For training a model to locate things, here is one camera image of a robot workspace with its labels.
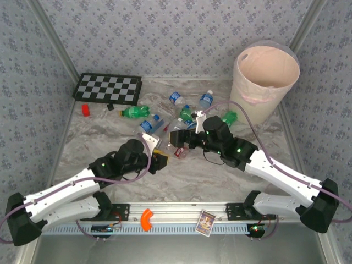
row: black and white checkerboard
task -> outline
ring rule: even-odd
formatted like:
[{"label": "black and white checkerboard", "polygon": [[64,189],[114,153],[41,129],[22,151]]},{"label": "black and white checkerboard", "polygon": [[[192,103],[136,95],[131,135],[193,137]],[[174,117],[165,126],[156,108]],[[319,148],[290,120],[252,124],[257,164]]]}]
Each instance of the black and white checkerboard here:
[{"label": "black and white checkerboard", "polygon": [[138,76],[82,73],[73,97],[76,101],[135,106],[141,86]]}]

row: marble surface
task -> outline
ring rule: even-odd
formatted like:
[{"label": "marble surface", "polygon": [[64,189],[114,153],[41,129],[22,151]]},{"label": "marble surface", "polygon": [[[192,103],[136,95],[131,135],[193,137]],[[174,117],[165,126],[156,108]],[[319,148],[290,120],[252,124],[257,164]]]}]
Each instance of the marble surface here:
[{"label": "marble surface", "polygon": [[[231,81],[144,81],[139,104],[151,107],[151,112],[172,118],[174,107],[169,101],[173,91],[179,91],[191,106],[197,107],[200,95],[213,90],[214,102],[228,100]],[[57,184],[80,172],[95,159],[133,138],[133,130],[142,119],[122,118],[118,110],[126,106],[115,105],[108,111],[106,104],[88,103],[91,115],[81,114],[81,102],[77,102],[62,157],[54,177]],[[223,115],[228,109],[222,104],[210,111],[211,115]],[[288,146],[280,118],[273,113],[256,129],[273,158],[292,166]],[[235,123],[231,132],[257,144],[248,125]],[[218,155],[208,153],[207,158],[219,162]],[[104,191],[112,202],[124,201],[243,201],[251,190],[271,194],[284,192],[269,182],[226,165],[217,166],[205,161],[201,149],[192,150],[186,159],[171,158],[168,166],[155,175],[147,173],[131,184],[110,185]]]}]

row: card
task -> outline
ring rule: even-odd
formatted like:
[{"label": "card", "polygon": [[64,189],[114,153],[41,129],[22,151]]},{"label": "card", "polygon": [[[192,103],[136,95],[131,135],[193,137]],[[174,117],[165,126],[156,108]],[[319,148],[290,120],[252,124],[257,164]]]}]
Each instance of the card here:
[{"label": "card", "polygon": [[209,237],[214,226],[215,217],[215,215],[203,210],[196,226],[196,232]]}]

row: wall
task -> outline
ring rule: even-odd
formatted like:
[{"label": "wall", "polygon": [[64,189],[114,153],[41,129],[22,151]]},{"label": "wall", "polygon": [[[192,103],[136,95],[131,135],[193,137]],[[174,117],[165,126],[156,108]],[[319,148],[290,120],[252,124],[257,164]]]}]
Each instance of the wall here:
[{"label": "wall", "polygon": [[[328,1],[299,51],[301,77],[284,99],[309,175],[331,178],[352,201],[352,3]],[[340,206],[337,218],[351,212]],[[336,225],[352,263],[352,224]]]},{"label": "wall", "polygon": [[233,75],[255,41],[289,44],[311,0],[41,0],[78,72]]},{"label": "wall", "polygon": [[[25,0],[1,1],[0,216],[7,198],[47,183],[74,84]],[[6,228],[1,237],[10,240]],[[15,247],[0,244],[0,263],[13,263]]]}]

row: trash can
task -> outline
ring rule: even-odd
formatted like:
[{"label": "trash can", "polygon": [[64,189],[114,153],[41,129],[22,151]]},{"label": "trash can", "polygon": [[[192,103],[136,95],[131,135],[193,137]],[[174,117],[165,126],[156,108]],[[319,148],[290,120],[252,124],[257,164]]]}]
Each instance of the trash can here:
[{"label": "trash can", "polygon": [[[263,123],[298,80],[296,55],[287,46],[260,41],[246,48],[234,63],[230,99],[240,104],[253,124]],[[234,104],[238,121],[248,123]]]}]

